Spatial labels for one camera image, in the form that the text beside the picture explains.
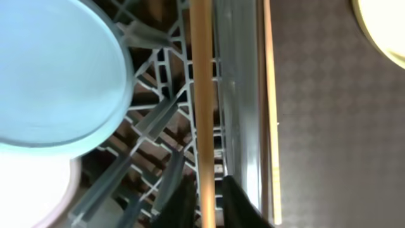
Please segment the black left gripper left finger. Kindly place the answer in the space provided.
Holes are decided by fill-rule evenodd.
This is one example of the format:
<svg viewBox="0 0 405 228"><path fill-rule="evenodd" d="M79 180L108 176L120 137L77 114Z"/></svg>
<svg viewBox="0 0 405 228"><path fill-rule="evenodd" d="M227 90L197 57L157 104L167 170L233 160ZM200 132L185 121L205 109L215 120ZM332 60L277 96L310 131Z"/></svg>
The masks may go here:
<svg viewBox="0 0 405 228"><path fill-rule="evenodd" d="M194 179L183 177L159 216L154 220L155 228L192 228L196 203Z"/></svg>

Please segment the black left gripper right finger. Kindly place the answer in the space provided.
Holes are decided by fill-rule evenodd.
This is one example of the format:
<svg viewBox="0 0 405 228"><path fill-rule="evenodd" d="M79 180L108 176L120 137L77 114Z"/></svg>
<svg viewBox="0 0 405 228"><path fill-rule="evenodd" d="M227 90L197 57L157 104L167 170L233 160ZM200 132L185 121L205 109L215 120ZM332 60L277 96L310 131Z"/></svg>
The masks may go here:
<svg viewBox="0 0 405 228"><path fill-rule="evenodd" d="M274 228L257 212L232 176L224 177L222 191L226 228Z"/></svg>

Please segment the wooden chopstick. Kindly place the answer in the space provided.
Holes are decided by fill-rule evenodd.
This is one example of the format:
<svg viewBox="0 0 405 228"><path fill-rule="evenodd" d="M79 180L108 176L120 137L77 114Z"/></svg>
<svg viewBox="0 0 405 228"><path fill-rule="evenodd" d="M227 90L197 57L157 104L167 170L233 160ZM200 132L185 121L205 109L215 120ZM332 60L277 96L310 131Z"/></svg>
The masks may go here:
<svg viewBox="0 0 405 228"><path fill-rule="evenodd" d="M201 221L204 228L215 228L212 1L191 0L189 4Z"/></svg>
<svg viewBox="0 0 405 228"><path fill-rule="evenodd" d="M275 83L275 64L273 53L273 34L271 26L270 0L263 1L265 23L266 85L268 97L270 153L271 153L271 186L273 198L273 220L275 225L282 224L282 196L280 184L280 162L278 145L277 96Z"/></svg>

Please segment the pink bowl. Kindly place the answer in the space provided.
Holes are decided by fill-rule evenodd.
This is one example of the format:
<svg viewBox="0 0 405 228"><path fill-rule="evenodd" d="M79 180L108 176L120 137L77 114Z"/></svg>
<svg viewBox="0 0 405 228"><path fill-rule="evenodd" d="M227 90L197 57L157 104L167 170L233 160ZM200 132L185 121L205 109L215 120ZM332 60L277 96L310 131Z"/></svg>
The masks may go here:
<svg viewBox="0 0 405 228"><path fill-rule="evenodd" d="M50 227L79 188L81 161L1 154L1 227Z"/></svg>

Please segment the light blue bowl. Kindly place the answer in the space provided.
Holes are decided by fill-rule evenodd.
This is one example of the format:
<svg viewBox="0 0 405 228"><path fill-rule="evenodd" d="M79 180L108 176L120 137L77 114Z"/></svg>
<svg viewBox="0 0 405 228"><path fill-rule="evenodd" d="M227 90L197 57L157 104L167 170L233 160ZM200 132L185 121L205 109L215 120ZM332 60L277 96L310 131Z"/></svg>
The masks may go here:
<svg viewBox="0 0 405 228"><path fill-rule="evenodd" d="M121 124L134 70L93 1L1 1L1 151L77 157Z"/></svg>

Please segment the yellow plate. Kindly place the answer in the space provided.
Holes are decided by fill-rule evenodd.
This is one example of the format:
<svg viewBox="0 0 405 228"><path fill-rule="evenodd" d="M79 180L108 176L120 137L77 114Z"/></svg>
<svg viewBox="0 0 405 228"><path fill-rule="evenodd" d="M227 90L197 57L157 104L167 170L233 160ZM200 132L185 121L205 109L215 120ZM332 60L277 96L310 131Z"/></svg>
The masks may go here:
<svg viewBox="0 0 405 228"><path fill-rule="evenodd" d="M351 0L351 6L371 44L404 68L404 0Z"/></svg>

